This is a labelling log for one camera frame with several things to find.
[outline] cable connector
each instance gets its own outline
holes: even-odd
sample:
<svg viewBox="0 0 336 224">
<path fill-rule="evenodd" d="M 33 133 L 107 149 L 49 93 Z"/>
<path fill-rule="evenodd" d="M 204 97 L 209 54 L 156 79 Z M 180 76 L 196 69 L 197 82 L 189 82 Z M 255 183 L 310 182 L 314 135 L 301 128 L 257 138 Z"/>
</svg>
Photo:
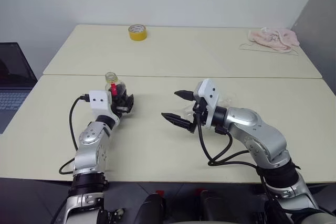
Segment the cable connector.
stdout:
<svg viewBox="0 0 336 224">
<path fill-rule="evenodd" d="M 80 100 L 84 100 L 86 102 L 90 102 L 90 96 L 89 94 L 84 94 L 79 97 Z"/>
<path fill-rule="evenodd" d="M 226 135 L 228 133 L 227 129 L 225 129 L 224 127 L 221 127 L 219 125 L 217 125 L 215 127 L 215 132 L 220 134 L 220 135 Z"/>
</svg>

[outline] beige table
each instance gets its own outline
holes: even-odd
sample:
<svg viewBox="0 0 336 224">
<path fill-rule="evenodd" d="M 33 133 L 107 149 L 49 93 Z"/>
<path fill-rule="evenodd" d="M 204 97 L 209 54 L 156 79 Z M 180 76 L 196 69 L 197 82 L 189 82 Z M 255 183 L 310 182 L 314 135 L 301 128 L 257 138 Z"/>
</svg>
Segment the beige table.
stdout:
<svg viewBox="0 0 336 224">
<path fill-rule="evenodd" d="M 248 29 L 147 29 L 146 40 L 133 41 L 128 26 L 78 25 L 44 74 L 321 78 L 300 47 L 298 55 L 239 49 Z"/>
<path fill-rule="evenodd" d="M 161 112 L 181 113 L 192 103 L 173 94 L 194 89 L 201 78 L 124 77 L 134 94 L 132 114 L 122 118 L 109 152 L 107 177 L 117 181 L 259 182 L 241 165 L 209 167 L 196 134 L 173 126 Z M 257 111 L 287 139 L 307 182 L 336 181 L 335 96 L 321 79 L 214 78 L 224 100 Z M 58 169 L 71 159 L 68 114 L 74 99 L 104 87 L 103 76 L 42 76 L 0 137 L 0 177 L 72 180 Z M 73 117 L 75 135 L 93 120 L 89 103 Z M 211 154 L 227 138 L 204 130 Z M 234 141 L 230 153 L 244 150 Z M 248 154 L 237 160 L 252 162 Z"/>
</svg>

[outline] red object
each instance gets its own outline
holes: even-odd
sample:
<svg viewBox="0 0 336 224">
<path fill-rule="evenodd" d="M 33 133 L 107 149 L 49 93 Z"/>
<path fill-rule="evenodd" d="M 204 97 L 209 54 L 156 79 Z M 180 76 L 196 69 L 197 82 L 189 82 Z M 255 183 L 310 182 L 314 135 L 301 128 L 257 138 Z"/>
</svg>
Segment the red object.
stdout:
<svg viewBox="0 0 336 224">
<path fill-rule="evenodd" d="M 164 191 L 161 191 L 161 190 L 157 190 L 155 191 L 157 194 L 159 194 L 162 198 L 163 198 L 163 195 L 164 195 Z"/>
<path fill-rule="evenodd" d="M 111 92 L 112 92 L 112 95 L 118 95 L 117 85 L 115 85 L 114 83 L 111 83 Z"/>
<path fill-rule="evenodd" d="M 201 192 L 203 192 L 203 191 L 206 191 L 206 189 L 204 189 L 204 188 L 197 188 L 197 189 L 195 190 L 195 195 L 196 195 L 196 196 L 199 196 L 199 195 L 201 195 Z"/>
</svg>

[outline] yellow tape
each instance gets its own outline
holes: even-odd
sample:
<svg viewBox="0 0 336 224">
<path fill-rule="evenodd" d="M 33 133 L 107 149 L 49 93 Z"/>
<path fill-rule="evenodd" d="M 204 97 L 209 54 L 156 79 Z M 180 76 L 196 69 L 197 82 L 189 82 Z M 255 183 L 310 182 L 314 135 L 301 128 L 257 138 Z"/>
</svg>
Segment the yellow tape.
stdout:
<svg viewBox="0 0 336 224">
<path fill-rule="evenodd" d="M 147 38 L 147 30 L 143 25 L 132 25 L 128 28 L 130 38 L 136 41 L 144 40 Z"/>
</svg>

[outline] black cable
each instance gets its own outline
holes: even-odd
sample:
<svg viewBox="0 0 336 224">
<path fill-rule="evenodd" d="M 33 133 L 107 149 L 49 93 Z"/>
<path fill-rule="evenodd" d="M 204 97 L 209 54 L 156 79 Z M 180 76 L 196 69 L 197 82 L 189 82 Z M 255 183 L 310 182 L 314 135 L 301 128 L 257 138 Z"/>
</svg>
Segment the black cable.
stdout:
<svg viewBox="0 0 336 224">
<path fill-rule="evenodd" d="M 50 224 L 54 224 L 54 223 L 55 223 L 55 221 L 56 221 L 56 219 L 57 219 L 59 213 L 61 212 L 63 206 L 66 204 L 67 199 L 68 199 L 68 196 L 65 198 L 65 200 L 63 200 L 63 202 L 61 203 L 61 205 L 58 207 L 56 213 L 54 214 L 54 216 L 53 216 L 52 219 L 51 219 Z"/>
<path fill-rule="evenodd" d="M 70 164 L 70 163 L 73 162 L 73 161 L 75 161 L 75 158 L 72 158 L 72 159 L 70 159 L 68 162 L 66 162 L 65 164 L 63 164 L 63 165 L 61 166 L 61 168 L 58 170 L 58 173 L 59 173 L 59 174 L 62 174 L 62 175 L 64 175 L 64 174 L 72 174 L 72 171 L 71 171 L 71 172 L 62 172 L 62 170 L 63 170 L 64 167 L 66 167 L 68 164 Z"/>
<path fill-rule="evenodd" d="M 219 165 L 234 165 L 234 164 L 239 164 L 239 165 L 247 165 L 247 166 L 250 166 L 254 169 L 257 169 L 258 167 L 254 164 L 251 164 L 251 163 L 248 163 L 248 162 L 242 162 L 242 161 L 230 161 L 230 159 L 238 156 L 238 155 L 241 155 L 241 154 L 245 154 L 245 153 L 249 153 L 249 151 L 240 151 L 240 152 L 237 152 L 237 153 L 234 153 L 226 158 L 223 158 L 222 160 L 220 161 L 216 161 L 218 158 L 220 158 L 222 155 L 224 155 L 229 149 L 230 147 L 232 146 L 232 136 L 230 133 L 226 133 L 229 137 L 229 143 L 228 145 L 224 148 L 224 150 L 222 150 L 220 153 L 218 153 L 214 158 L 212 158 L 209 154 L 209 152 L 207 151 L 206 147 L 205 147 L 205 144 L 204 144 L 204 140 L 203 140 L 203 134 L 202 134 L 202 125 L 201 125 L 201 114 L 200 113 L 196 113 L 196 120 L 197 120 L 197 129 L 198 129 L 198 136 L 199 136 L 199 139 L 200 139 L 200 143 L 201 143 L 201 147 L 203 149 L 203 152 L 205 154 L 205 156 L 209 159 L 209 162 L 208 162 L 208 165 L 209 166 L 219 166 Z M 285 212 L 287 214 L 306 214 L 307 211 L 316 211 L 316 209 L 313 209 L 313 208 L 303 208 L 301 210 L 289 210 L 289 209 L 284 209 L 280 206 L 280 203 L 270 194 L 267 186 L 266 186 L 266 183 L 265 183 L 265 180 L 264 180 L 264 177 L 263 176 L 260 176 L 260 180 L 261 180 L 261 184 L 264 188 L 264 191 L 265 191 L 265 194 L 270 202 L 270 204 L 272 204 L 273 207 L 275 207 L 276 209 L 278 209 L 279 211 L 282 211 L 282 212 Z M 324 209 L 324 208 L 321 208 L 321 210 L 327 212 L 328 214 L 332 214 L 330 211 Z"/>
<path fill-rule="evenodd" d="M 76 139 L 75 139 L 74 130 L 72 128 L 72 113 L 73 113 L 73 109 L 75 108 L 77 102 L 81 99 L 82 99 L 81 97 L 78 97 L 77 99 L 75 99 L 75 101 L 73 102 L 73 105 L 71 106 L 70 113 L 69 113 L 70 133 L 71 133 L 72 142 L 74 143 L 74 147 L 75 147 L 76 150 L 78 150 L 78 147 L 77 147 L 77 143 L 76 143 Z"/>
<path fill-rule="evenodd" d="M 69 127 L 70 127 L 70 133 L 71 133 L 71 138 L 72 138 L 72 142 L 74 144 L 74 147 L 75 147 L 75 150 L 78 150 L 78 146 L 77 146 L 77 143 L 76 143 L 76 139 L 75 139 L 75 134 L 74 134 L 74 129 L 72 128 L 72 113 L 73 113 L 73 110 L 77 104 L 77 102 L 79 100 L 85 100 L 86 102 L 89 102 L 90 101 L 90 97 L 88 94 L 84 94 L 84 95 L 81 95 L 80 97 L 76 98 L 75 101 L 73 102 L 72 106 L 71 106 L 71 109 L 70 109 L 70 112 L 69 112 Z M 66 162 L 65 164 L 63 164 L 61 166 L 61 168 L 58 170 L 58 173 L 59 174 L 72 174 L 72 172 L 63 172 L 63 168 L 65 166 L 67 166 L 68 164 L 70 164 L 71 162 L 73 162 L 75 159 L 72 158 L 70 159 L 68 162 Z"/>
<path fill-rule="evenodd" d="M 228 162 L 228 160 L 238 156 L 238 155 L 241 155 L 241 154 L 244 154 L 244 153 L 248 153 L 248 151 L 240 151 L 240 152 L 237 152 L 235 154 L 232 154 L 231 156 L 228 156 L 220 161 L 216 161 L 218 158 L 220 158 L 221 156 L 223 156 L 229 149 L 230 147 L 232 146 L 232 142 L 233 142 L 233 138 L 231 136 L 230 133 L 227 133 L 228 137 L 229 137 L 229 143 L 228 145 L 220 152 L 218 153 L 215 157 L 211 157 L 208 150 L 206 149 L 205 147 L 205 144 L 204 144 L 204 140 L 203 140 L 203 133 L 202 133 L 202 125 L 201 125 L 201 114 L 200 113 L 196 113 L 196 121 L 197 121 L 197 129 L 198 129 L 198 136 L 199 136 L 199 139 L 200 139 L 200 143 L 201 143 L 201 147 L 203 149 L 203 152 L 205 154 L 205 156 L 209 159 L 209 162 L 208 162 L 208 165 L 209 166 L 219 166 L 219 165 L 234 165 L 234 164 L 239 164 L 239 165 L 248 165 L 250 167 L 253 167 L 253 168 L 257 168 L 256 165 L 254 164 L 251 164 L 251 163 L 248 163 L 248 162 L 241 162 L 241 161 L 231 161 L 231 162 Z"/>
</svg>

